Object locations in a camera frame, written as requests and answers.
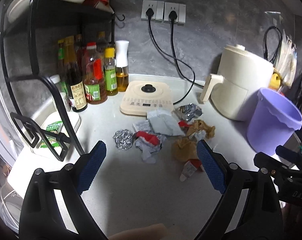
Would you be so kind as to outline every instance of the barcode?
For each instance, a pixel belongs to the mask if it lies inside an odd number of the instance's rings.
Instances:
[[[93,92],[93,97],[94,98],[98,98],[99,97],[99,92],[98,91],[94,91]]]

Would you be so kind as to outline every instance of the black hook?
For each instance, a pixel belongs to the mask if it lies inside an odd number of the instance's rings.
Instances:
[[[122,20],[120,20],[120,18],[115,14],[115,16],[116,16],[116,18],[120,21],[120,22],[123,22],[124,20],[125,20],[125,15],[124,14],[122,14],[122,16],[123,16],[123,19]]]

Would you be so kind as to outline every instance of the black knob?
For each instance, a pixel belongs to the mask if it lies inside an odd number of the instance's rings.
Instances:
[[[153,93],[155,92],[155,87],[150,85],[150,84],[146,84],[144,87],[141,88],[141,90],[145,93]]]

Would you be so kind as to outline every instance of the wall socket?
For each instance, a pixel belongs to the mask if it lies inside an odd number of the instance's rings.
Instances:
[[[164,4],[164,21],[171,22],[171,20],[169,19],[169,14],[171,11],[175,11],[177,13],[178,17],[174,22],[184,24],[184,23],[186,23],[186,10],[187,10],[187,7],[185,4],[165,2],[165,4]]]
[[[163,10],[164,10],[164,1],[153,1],[153,0],[143,0],[142,4],[142,20],[148,20],[146,11],[151,8],[154,11],[154,15],[151,20],[162,21],[163,20]]]

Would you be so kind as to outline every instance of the blue gripper pad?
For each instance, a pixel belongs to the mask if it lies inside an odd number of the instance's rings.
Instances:
[[[78,177],[77,192],[79,195],[81,195],[83,191],[86,191],[90,188],[93,179],[95,178],[99,168],[101,167],[101,164],[106,157],[105,143],[99,141],[89,154],[91,155],[90,159],[87,161]]]
[[[218,190],[221,194],[224,194],[227,189],[227,186],[225,184],[225,176],[223,171],[215,161],[214,157],[211,155],[210,152],[212,150],[206,143],[199,141],[196,147],[196,151],[198,158],[202,162],[203,168],[205,169],[205,172],[211,181],[212,186],[215,190]]]

